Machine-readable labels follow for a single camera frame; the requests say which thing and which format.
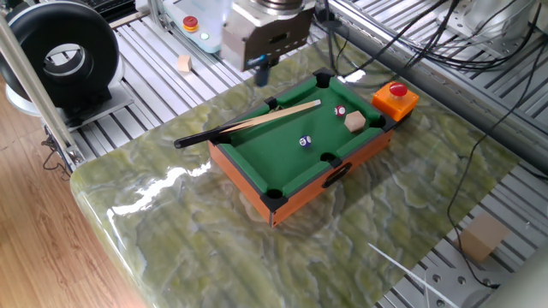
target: white cable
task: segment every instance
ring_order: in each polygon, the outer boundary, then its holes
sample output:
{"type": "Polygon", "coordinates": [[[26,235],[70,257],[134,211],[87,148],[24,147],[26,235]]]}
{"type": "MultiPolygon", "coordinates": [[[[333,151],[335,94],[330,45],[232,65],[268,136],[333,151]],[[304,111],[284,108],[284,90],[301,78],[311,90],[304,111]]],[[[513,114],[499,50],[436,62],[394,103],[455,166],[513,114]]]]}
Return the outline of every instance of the white cable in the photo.
{"type": "Polygon", "coordinates": [[[431,285],[429,285],[428,283],[426,283],[426,281],[420,279],[417,275],[415,275],[411,270],[409,269],[406,269],[403,265],[399,264],[396,260],[394,260],[393,258],[390,258],[387,254],[385,254],[384,252],[381,252],[377,247],[375,247],[373,244],[369,243],[369,246],[374,249],[376,252],[378,252],[381,256],[387,258],[390,262],[392,262],[395,266],[399,267],[400,269],[402,269],[403,271],[405,271],[408,275],[412,276],[415,280],[417,281],[420,281],[422,284],[425,285],[425,287],[427,289],[429,289],[430,291],[434,292],[440,299],[442,299],[445,303],[453,306],[454,308],[460,308],[459,306],[457,306],[455,303],[453,303],[452,301],[450,301],[448,298],[446,298],[443,294],[441,294],[438,290],[436,290],[434,287],[432,287],[431,285]]]}

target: wooden block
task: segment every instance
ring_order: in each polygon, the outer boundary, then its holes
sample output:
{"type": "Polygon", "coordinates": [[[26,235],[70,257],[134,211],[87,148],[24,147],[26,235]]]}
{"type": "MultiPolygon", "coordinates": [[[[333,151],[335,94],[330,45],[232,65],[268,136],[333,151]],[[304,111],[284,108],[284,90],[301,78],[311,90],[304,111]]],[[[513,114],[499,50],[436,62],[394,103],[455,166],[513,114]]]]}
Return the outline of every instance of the wooden block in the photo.
{"type": "Polygon", "coordinates": [[[192,69],[190,56],[180,55],[177,59],[177,68],[184,73],[190,72],[190,69],[192,69]]]}
{"type": "Polygon", "coordinates": [[[366,125],[366,118],[361,115],[359,111],[354,111],[351,114],[347,114],[344,119],[344,125],[351,133],[357,132],[366,125]]]}
{"type": "Polygon", "coordinates": [[[462,230],[462,251],[476,262],[483,262],[509,233],[501,222],[484,212],[462,230]]]}

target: billiard ball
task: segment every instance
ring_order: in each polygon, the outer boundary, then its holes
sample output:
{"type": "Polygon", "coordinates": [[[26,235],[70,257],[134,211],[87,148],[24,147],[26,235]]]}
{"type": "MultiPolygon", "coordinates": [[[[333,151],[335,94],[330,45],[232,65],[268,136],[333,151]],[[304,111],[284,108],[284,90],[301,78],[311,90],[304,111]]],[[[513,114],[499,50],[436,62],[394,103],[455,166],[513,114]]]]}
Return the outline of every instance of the billiard ball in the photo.
{"type": "Polygon", "coordinates": [[[299,139],[299,145],[301,146],[308,147],[310,146],[311,143],[312,143],[312,139],[310,139],[310,136],[302,136],[299,139]]]}
{"type": "Polygon", "coordinates": [[[335,115],[336,116],[346,115],[346,108],[344,108],[344,106],[342,105],[338,105],[337,107],[335,107],[335,115]]]}

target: marble surface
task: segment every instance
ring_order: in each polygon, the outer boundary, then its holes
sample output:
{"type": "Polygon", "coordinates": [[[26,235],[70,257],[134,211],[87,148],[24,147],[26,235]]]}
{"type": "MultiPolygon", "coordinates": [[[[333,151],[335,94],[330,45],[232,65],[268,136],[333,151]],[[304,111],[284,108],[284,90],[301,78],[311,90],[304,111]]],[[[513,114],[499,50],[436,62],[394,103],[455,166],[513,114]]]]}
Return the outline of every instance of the marble surface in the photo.
{"type": "MultiPolygon", "coordinates": [[[[480,133],[412,86],[421,99],[390,146],[277,228],[206,144],[173,148],[174,139],[222,124],[326,66],[325,46],[281,62],[268,86],[249,80],[74,172],[78,205],[150,307],[372,306],[403,272],[368,243],[411,268],[450,230],[445,210],[480,133]]],[[[352,46],[345,54],[366,60],[352,46]]],[[[366,71],[353,78],[389,77],[379,65],[366,71]]],[[[376,91],[355,90],[368,100],[376,91]]],[[[491,140],[476,153],[457,221],[517,164],[491,140]]]]}

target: green felt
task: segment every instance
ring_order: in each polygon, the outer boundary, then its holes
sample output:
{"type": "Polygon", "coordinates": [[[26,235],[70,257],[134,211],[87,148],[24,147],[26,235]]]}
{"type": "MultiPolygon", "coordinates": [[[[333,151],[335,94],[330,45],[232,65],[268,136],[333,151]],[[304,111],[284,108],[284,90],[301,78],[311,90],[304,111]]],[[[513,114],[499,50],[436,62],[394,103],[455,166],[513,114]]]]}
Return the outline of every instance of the green felt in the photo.
{"type": "MultiPolygon", "coordinates": [[[[316,99],[322,101],[318,107],[233,133],[231,145],[221,145],[261,192],[277,189],[288,196],[329,169],[329,163],[320,160],[323,153],[341,158],[381,132],[380,128],[369,127],[380,114],[335,79],[325,89],[316,87],[315,79],[308,80],[277,101],[289,108],[316,99]],[[362,131],[351,133],[344,125],[344,117],[335,116],[339,104],[347,114],[361,112],[366,118],[362,131]],[[308,148],[299,144],[304,135],[312,139],[308,148]]],[[[254,111],[243,119],[258,115],[254,111]]]]}

